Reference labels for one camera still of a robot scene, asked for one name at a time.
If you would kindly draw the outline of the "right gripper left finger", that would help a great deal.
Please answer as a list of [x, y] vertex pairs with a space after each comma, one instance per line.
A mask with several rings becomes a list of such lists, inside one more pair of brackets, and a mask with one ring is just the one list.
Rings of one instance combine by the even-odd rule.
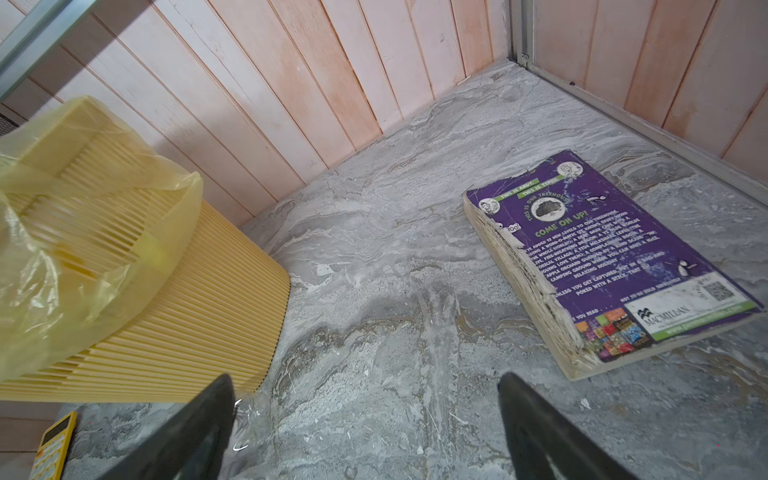
[[218, 376], [104, 479], [216, 479], [235, 421], [235, 391]]

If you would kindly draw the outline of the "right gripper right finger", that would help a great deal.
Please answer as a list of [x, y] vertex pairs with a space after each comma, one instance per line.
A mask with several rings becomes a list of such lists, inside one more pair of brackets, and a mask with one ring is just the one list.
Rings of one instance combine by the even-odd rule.
[[497, 385], [507, 447], [518, 479], [633, 479], [518, 375]]

